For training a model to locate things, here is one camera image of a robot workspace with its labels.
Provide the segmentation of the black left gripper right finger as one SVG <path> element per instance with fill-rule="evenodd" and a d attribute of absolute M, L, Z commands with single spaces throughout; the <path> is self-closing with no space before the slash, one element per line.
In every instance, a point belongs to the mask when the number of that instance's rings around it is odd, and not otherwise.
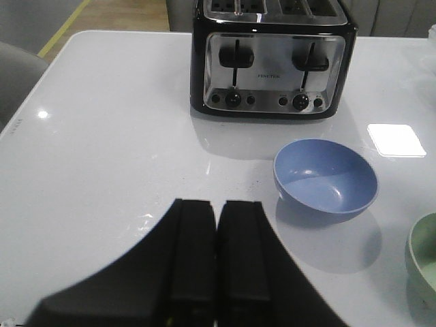
<path fill-rule="evenodd" d="M 217 238 L 219 326 L 345 325 L 284 249 L 261 202 L 226 202 Z"/>

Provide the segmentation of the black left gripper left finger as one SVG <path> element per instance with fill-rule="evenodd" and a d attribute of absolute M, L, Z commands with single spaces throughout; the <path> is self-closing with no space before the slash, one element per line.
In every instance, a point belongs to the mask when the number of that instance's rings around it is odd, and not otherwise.
<path fill-rule="evenodd" d="M 42 300 L 27 326 L 213 326 L 215 216 L 176 199 L 123 256 Z"/>

